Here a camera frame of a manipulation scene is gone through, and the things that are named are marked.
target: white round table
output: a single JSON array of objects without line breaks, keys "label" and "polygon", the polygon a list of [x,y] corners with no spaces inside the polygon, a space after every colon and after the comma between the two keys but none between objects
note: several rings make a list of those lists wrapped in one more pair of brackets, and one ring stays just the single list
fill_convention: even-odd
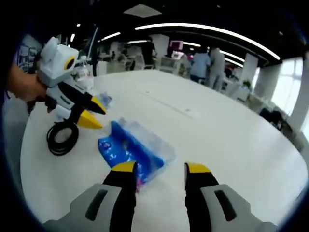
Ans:
[{"label": "white round table", "polygon": [[[184,204],[184,162],[206,165],[262,221],[279,224],[308,179],[305,162],[272,125],[245,106],[200,84],[156,70],[97,77],[112,96],[103,124],[135,120],[171,144],[177,159],[138,193],[132,231],[189,231]],[[80,128],[74,149],[56,157],[46,133],[54,116],[38,103],[24,134],[21,180],[26,201],[42,223],[69,212],[70,203],[109,166],[98,150],[101,130]]]}]

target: coiled cable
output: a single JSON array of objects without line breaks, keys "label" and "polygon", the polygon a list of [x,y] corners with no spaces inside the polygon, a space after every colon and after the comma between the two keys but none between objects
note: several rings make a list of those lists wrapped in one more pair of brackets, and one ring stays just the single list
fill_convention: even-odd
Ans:
[{"label": "coiled cable", "polygon": [[[70,137],[61,142],[58,143],[55,141],[56,135],[66,128],[69,128],[71,130]],[[77,139],[78,139],[79,131],[78,127],[68,121],[63,122],[56,122],[51,129],[48,130],[48,133],[46,135],[46,140],[48,144],[48,149],[53,153],[55,156],[63,156],[67,154],[69,151],[72,150],[72,148],[75,146]]]}]

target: plastic packaging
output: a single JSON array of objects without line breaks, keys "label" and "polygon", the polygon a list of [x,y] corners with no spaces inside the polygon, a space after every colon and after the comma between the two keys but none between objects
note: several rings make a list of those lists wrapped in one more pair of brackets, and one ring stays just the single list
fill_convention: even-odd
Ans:
[{"label": "plastic packaging", "polygon": [[175,158],[174,149],[136,121],[123,118],[105,128],[110,136],[98,140],[99,150],[110,167],[121,162],[138,163],[138,190],[161,173]]}]

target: ceiling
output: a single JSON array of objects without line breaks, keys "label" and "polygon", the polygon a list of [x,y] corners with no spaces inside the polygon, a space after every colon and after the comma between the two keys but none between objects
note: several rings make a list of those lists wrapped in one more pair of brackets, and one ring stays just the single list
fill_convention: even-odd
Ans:
[{"label": "ceiling", "polygon": [[[145,4],[162,14],[149,18],[123,14],[123,11],[137,5]],[[299,57],[304,52],[304,37],[309,35],[309,27],[305,26],[305,9],[302,6],[285,6],[232,3],[206,3],[189,1],[183,3],[178,0],[131,0],[131,1],[79,1],[78,3],[63,4],[57,10],[58,17],[50,18],[41,13],[36,27],[48,28],[41,33],[44,39],[51,35],[60,34],[69,36],[75,33],[72,43],[77,47],[84,43],[86,38],[93,35],[96,26],[99,26],[97,39],[110,34],[121,32],[121,35],[107,39],[111,41],[140,40],[148,34],[163,33],[171,39],[184,40],[190,43],[211,46],[217,44],[226,52],[245,58],[247,52],[259,58],[259,65],[271,65],[281,62],[282,59]],[[216,31],[188,28],[162,27],[144,30],[134,30],[135,27],[157,23],[193,23],[213,26],[229,30],[248,37],[270,49],[281,60],[262,49],[235,38],[231,35]]]}]

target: blue plastic bag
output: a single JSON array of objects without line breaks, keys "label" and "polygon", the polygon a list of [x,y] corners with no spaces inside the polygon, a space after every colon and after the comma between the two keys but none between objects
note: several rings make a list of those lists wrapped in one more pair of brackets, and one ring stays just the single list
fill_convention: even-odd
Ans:
[{"label": "blue plastic bag", "polygon": [[98,140],[100,153],[111,168],[119,163],[136,161],[137,179],[141,184],[145,184],[152,173],[164,166],[164,161],[116,121],[112,121],[111,126],[111,135]]}]

